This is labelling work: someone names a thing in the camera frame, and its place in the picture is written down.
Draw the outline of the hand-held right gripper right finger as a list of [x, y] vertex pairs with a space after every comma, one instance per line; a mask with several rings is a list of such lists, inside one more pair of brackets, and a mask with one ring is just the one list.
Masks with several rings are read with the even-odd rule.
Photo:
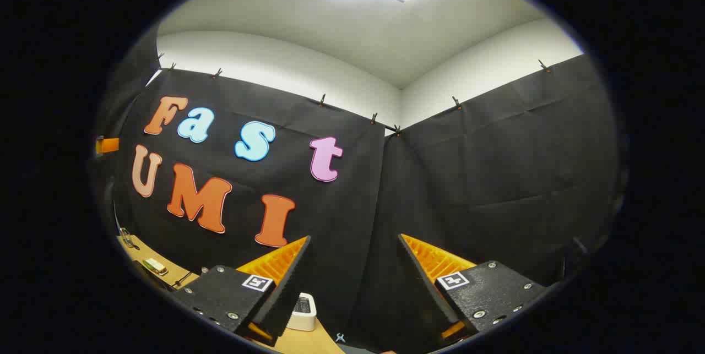
[[396, 251], [421, 330], [434, 344], [499, 334], [554, 284], [553, 257], [457, 253], [408, 233], [396, 236]]

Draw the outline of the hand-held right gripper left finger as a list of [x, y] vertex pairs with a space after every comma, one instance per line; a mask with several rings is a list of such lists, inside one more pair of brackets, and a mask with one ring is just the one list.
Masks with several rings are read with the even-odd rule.
[[305, 236], [237, 268], [212, 266], [170, 299], [229, 333], [274, 344], [303, 292], [310, 243]]

